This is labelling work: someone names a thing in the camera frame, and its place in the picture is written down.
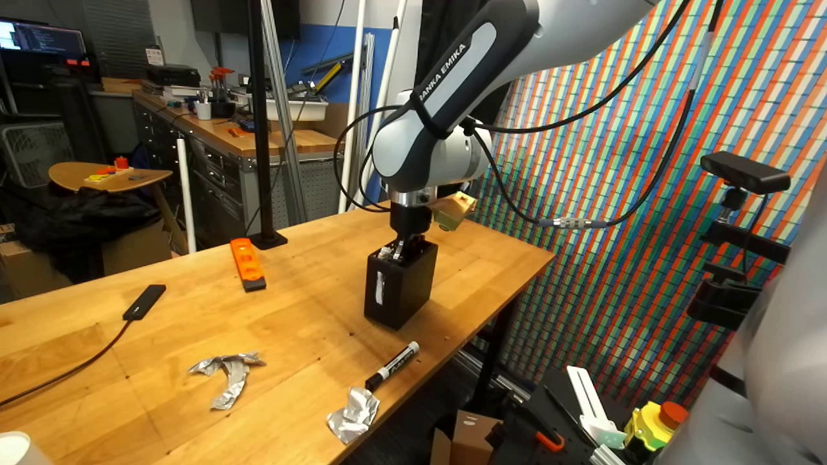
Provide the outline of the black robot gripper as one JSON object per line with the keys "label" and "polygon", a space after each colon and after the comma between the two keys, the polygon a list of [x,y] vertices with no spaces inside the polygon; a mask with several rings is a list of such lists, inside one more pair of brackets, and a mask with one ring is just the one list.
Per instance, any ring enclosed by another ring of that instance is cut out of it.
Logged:
{"label": "black robot gripper", "polygon": [[429,230],[431,208],[429,207],[391,207],[391,228],[400,243],[421,239]]}

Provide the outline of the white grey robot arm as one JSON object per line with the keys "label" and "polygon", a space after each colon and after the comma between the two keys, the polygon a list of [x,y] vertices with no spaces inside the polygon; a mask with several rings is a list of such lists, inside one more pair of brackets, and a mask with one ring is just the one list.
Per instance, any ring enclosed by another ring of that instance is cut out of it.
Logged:
{"label": "white grey robot arm", "polygon": [[660,0],[490,0],[376,137],[376,167],[394,193],[400,239],[429,230],[420,193],[471,179],[468,151],[443,141],[501,84],[576,65],[617,40]]}

